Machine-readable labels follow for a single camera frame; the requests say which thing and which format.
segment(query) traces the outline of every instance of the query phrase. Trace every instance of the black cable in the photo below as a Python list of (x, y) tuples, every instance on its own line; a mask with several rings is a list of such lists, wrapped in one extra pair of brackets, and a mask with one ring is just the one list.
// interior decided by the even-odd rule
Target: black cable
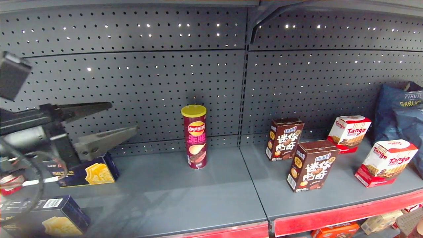
[(0, 227), (3, 226), (7, 226), (9, 224), (12, 224), (14, 222), (16, 222), (17, 220), (21, 219), (22, 217), (24, 217), (26, 214), (28, 214), (32, 209), (34, 209), (38, 202), (40, 201), (41, 197), (43, 196), (44, 193), (44, 178), (43, 175), (41, 173), (40, 168), (30, 159), (28, 159), (25, 155), (23, 155), (21, 152), (19, 152), (18, 150), (16, 150), (13, 146), (11, 146), (9, 143), (7, 143), (3, 138), (0, 137), (0, 144), (1, 146), (3, 146), (7, 151), (9, 151), (13, 156), (17, 157), (17, 160), (22, 161), (23, 163), (25, 163), (26, 165), (28, 165), (28, 168), (31, 168), (34, 173), (35, 173), (35, 177), (36, 179), (38, 179), (38, 191), (37, 194), (33, 197), (31, 204), (28, 206), (28, 208), (19, 213), (18, 215), (8, 219), (8, 220), (3, 220), (0, 221)]

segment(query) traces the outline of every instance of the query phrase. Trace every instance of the tango wafer box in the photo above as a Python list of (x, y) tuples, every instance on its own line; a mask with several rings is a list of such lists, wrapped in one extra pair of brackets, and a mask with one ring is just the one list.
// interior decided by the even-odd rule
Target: tango wafer box
[(417, 151), (416, 146), (402, 139), (376, 142), (355, 177), (367, 188), (391, 184)]
[[(2, 200), (0, 219), (11, 219), (30, 204), (30, 199)], [(3, 229), (13, 237), (74, 237), (83, 235), (90, 221), (71, 196), (55, 196), (41, 199), (27, 215)]]
[(371, 120), (363, 116), (339, 116), (327, 139), (340, 149), (340, 154), (354, 153), (370, 124)]
[[(55, 161), (44, 161), (53, 176), (63, 175), (63, 169)], [(119, 177), (118, 169), (109, 153), (84, 162), (68, 171), (65, 178), (57, 181), (60, 187), (114, 183)]]

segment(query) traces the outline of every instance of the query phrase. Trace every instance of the orange box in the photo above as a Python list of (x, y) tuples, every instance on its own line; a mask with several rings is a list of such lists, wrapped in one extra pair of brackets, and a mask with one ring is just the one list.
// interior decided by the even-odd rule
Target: orange box
[(351, 238), (360, 226), (356, 222), (347, 222), (311, 232), (312, 238)]

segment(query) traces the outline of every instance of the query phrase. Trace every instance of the lower shelf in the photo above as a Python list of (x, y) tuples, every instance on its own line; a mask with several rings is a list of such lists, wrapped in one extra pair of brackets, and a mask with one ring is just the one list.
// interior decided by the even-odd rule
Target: lower shelf
[[(184, 152), (115, 158), (121, 174), (116, 183), (71, 188), (51, 183), (45, 196), (71, 195), (92, 218), (87, 237), (211, 238), (222, 237), (222, 231), (229, 238), (239, 237), (235, 231), (267, 237), (266, 215), (239, 148), (207, 153), (208, 164), (198, 171), (188, 167)], [(34, 189), (14, 195), (31, 197)]]
[(368, 140), (354, 154), (338, 156), (321, 189), (292, 192), (291, 161), (269, 162), (265, 145), (241, 147), (258, 196), (276, 236), (379, 215), (423, 201), (423, 181), (412, 165), (391, 185), (366, 188), (354, 173), (371, 150)]

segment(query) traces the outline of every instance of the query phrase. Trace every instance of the barcode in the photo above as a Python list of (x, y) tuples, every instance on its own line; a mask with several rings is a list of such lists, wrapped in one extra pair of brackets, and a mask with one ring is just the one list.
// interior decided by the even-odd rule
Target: barcode
[(268, 147), (266, 147), (266, 155), (269, 157), (269, 159), (272, 159), (272, 152), (269, 150)]
[(297, 183), (292, 178), (291, 174), (288, 174), (288, 183), (291, 186), (292, 189), (295, 189)]
[(49, 199), (46, 204), (44, 204), (43, 208), (56, 208), (60, 205), (62, 200), (63, 198)]

